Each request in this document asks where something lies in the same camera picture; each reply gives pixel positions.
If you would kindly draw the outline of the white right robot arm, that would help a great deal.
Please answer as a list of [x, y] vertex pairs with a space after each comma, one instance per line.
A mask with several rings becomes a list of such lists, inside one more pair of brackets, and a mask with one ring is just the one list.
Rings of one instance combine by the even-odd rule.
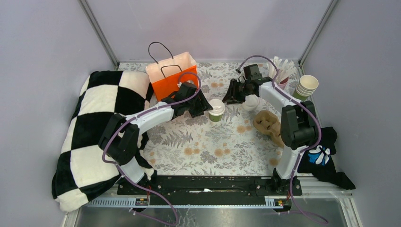
[[274, 79], [263, 77], [256, 64], [244, 67], [244, 81], [230, 80], [223, 102], [241, 104], [248, 95], [260, 97], [280, 111], [280, 136], [284, 148], [281, 161], [272, 174], [271, 188], [274, 193], [283, 195], [295, 180], [304, 152], [320, 142], [322, 133], [314, 104], [290, 96], [278, 87]]

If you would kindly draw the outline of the clear white plastic cup lid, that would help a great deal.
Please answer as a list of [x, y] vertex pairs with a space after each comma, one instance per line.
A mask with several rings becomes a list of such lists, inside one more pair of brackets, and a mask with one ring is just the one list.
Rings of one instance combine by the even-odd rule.
[[226, 106], [221, 100], [211, 99], [209, 100], [209, 104], [212, 106], [212, 109], [208, 111], [210, 115], [220, 116], [224, 114]]

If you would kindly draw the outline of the orange paper gift bag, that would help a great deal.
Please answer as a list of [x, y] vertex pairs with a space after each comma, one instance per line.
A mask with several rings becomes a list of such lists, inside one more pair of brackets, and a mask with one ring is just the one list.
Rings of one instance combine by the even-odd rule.
[[170, 58], [149, 64], [145, 68], [150, 83], [155, 92], [157, 101], [168, 97], [178, 91], [179, 84], [192, 81], [199, 87], [197, 75], [197, 62], [189, 52], [170, 55]]

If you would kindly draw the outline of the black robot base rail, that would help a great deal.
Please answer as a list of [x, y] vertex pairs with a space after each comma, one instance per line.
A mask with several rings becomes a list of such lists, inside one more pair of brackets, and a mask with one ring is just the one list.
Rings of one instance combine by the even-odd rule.
[[290, 191], [302, 195], [297, 179], [290, 185], [289, 180], [280, 183], [257, 176], [160, 175], [138, 184], [163, 195], [173, 206], [272, 207], [277, 202], [268, 200], [274, 196], [289, 201]]

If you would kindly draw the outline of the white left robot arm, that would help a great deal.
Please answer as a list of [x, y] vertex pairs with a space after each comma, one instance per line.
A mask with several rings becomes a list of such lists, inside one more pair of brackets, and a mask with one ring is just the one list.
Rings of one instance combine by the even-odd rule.
[[139, 153], [138, 142], [141, 140], [139, 137], [149, 129], [171, 121], [185, 112], [195, 118], [212, 109], [200, 89], [192, 83], [184, 82], [177, 91], [152, 108], [128, 116], [114, 114], [98, 143], [103, 151], [102, 158], [109, 156], [112, 163], [122, 170], [122, 176], [129, 181], [129, 189], [135, 194], [142, 194], [146, 190], [147, 182], [143, 179], [145, 172], [136, 158]]

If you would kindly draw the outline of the green paper coffee cup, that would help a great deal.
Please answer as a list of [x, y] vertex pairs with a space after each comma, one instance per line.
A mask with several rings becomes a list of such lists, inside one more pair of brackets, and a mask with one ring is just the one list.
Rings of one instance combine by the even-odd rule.
[[209, 119], [210, 119], [211, 121], [213, 121], [213, 122], [219, 122], [219, 121], [222, 120], [222, 118], [223, 118], [223, 115], [220, 115], [220, 116], [213, 116], [213, 115], [210, 115], [210, 114], [209, 114]]

